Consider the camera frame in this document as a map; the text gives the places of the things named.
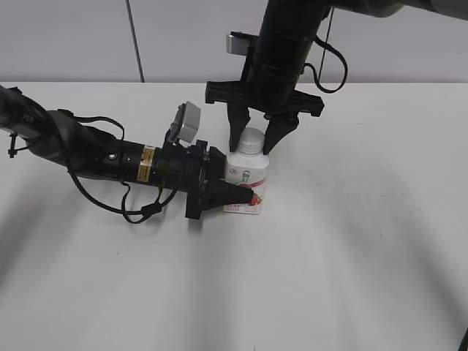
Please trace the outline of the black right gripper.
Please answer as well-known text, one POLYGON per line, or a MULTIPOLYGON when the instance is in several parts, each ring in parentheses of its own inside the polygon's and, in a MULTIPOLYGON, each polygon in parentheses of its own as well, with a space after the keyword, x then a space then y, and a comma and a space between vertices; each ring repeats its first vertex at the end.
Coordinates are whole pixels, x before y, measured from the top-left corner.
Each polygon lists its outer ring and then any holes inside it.
POLYGON ((248 54, 240 80, 206 83, 205 102, 227 104, 231 151, 237 150, 241 135, 250 121, 249 107, 276 115, 270 117, 265 131, 264 154, 270 154, 285 136, 298 128, 298 113, 308 113, 314 117, 321 115, 325 107, 322 98, 295 89, 300 75, 298 64, 304 63, 306 58, 306 55, 287 56, 287 63, 295 67, 292 80, 267 75, 261 69, 255 69, 253 55, 248 54))

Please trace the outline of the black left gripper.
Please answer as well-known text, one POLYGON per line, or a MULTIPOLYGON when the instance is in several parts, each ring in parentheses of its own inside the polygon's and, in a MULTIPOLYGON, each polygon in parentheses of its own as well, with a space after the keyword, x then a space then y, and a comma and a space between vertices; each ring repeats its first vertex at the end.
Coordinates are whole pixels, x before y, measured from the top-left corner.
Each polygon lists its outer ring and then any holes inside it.
POLYGON ((161 208, 178 192, 186 192, 185 217, 188 219, 200 219, 202 211, 226 205, 250 204, 253 190, 222 180, 226 159, 226 155, 214 146, 208 151, 208 142, 204 140, 197 140, 187 147, 179 142, 165 141, 155 163, 159 189, 170 190, 163 201, 157 200, 161 208))

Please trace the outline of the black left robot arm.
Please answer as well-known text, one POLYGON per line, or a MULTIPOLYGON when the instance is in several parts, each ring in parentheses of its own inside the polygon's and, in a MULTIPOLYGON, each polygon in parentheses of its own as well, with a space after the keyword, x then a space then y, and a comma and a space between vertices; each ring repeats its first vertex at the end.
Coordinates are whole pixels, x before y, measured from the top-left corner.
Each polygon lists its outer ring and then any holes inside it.
POLYGON ((104 121, 119 123, 104 116, 80 117, 69 110, 46 110, 23 95, 18 88, 1 88, 1 129, 9 132, 8 154, 15 157, 21 138, 24 148, 43 159, 64 166, 75 186, 90 202, 106 211, 122 215, 129 223, 140 224, 159 214, 178 192, 186 193, 189 219, 199 219, 203 211, 224 205, 249 204, 254 192, 227 183, 224 179, 226 156, 204 140, 194 137, 200 124, 200 109, 191 102, 178 106, 162 147, 144 145, 116 137, 92 126, 104 121), (81 178, 116 181, 169 189, 166 199, 155 199, 137 211, 124 201, 119 207, 106 205, 91 196, 81 178))

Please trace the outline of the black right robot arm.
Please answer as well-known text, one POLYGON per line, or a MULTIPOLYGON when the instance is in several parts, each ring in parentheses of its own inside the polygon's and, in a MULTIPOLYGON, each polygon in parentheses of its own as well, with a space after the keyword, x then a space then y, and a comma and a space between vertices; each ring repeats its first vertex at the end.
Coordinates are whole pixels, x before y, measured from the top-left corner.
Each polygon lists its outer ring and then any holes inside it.
POLYGON ((268 120, 262 148, 265 155, 297 129, 300 113, 321 115, 323 100, 295 87, 304 69, 313 67, 306 60, 313 44, 340 61, 345 60, 337 49, 317 36, 320 24, 332 10, 387 18, 404 6, 467 19, 466 1, 269 1, 259 34, 233 31, 227 35, 227 52, 245 58, 241 78, 207 82, 205 100, 227 106, 230 151, 235 151, 240 143, 250 121, 250 109, 262 112, 268 120))

